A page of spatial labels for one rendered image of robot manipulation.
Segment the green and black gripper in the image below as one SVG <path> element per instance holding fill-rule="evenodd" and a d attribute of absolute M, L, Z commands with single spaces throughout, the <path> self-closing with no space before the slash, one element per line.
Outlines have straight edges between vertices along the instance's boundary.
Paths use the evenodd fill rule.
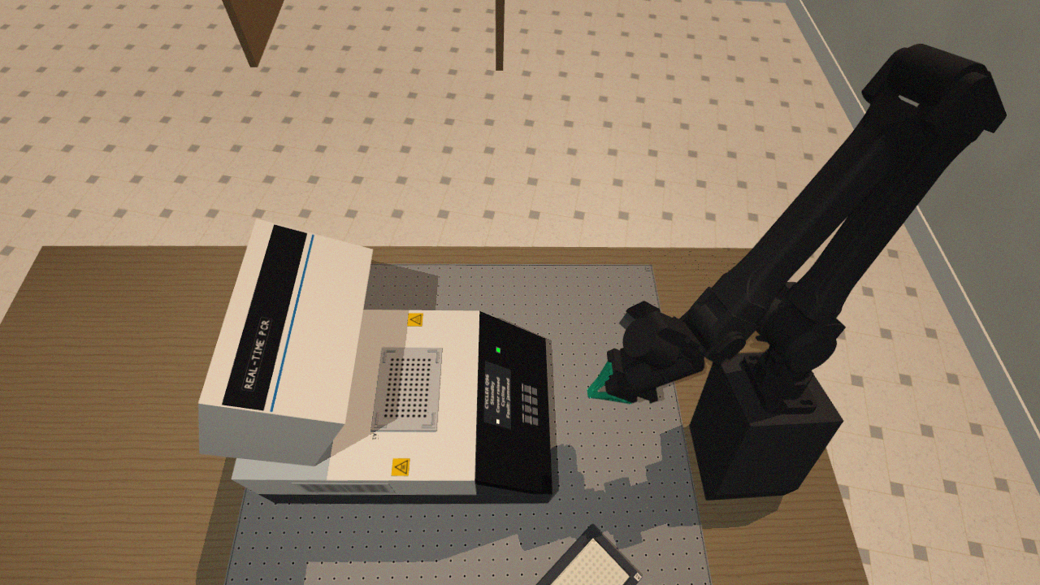
<path fill-rule="evenodd" d="M 620 349 L 610 349 L 608 362 L 587 389 L 587 396 L 627 404 L 635 403 L 638 397 L 642 397 L 651 404 L 658 401 L 656 388 L 666 383 L 671 381 L 665 380 L 660 368 L 655 370 L 645 362 L 623 370 Z M 606 392 L 597 392 L 603 386 Z"/>

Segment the white well plate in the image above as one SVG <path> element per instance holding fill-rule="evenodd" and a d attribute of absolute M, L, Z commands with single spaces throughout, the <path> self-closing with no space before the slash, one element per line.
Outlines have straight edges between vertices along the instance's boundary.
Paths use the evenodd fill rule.
<path fill-rule="evenodd" d="M 592 539 L 551 585 L 623 585 L 629 575 Z"/>

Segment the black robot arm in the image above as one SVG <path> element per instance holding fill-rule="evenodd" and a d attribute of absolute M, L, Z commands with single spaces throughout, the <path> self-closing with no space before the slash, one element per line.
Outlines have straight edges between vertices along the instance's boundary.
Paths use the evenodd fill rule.
<path fill-rule="evenodd" d="M 704 357 L 730 360 L 757 331 L 769 348 L 742 364 L 764 411 L 813 414 L 811 370 L 837 347 L 848 295 L 952 160 L 1006 119 L 992 78 L 931 45 L 896 50 L 861 90 L 870 105 L 860 123 L 742 262 L 680 319 L 645 301 L 626 310 L 622 368 L 645 362 L 674 382 L 704 370 Z"/>

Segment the white thermal cycler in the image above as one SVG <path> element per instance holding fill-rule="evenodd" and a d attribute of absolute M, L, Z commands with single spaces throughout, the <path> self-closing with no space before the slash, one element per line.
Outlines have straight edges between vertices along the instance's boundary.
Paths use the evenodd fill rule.
<path fill-rule="evenodd" d="M 545 338 L 482 311 L 364 310 L 372 253 L 256 219 L 198 454 L 235 457 L 232 480 L 276 504 L 548 504 Z"/>

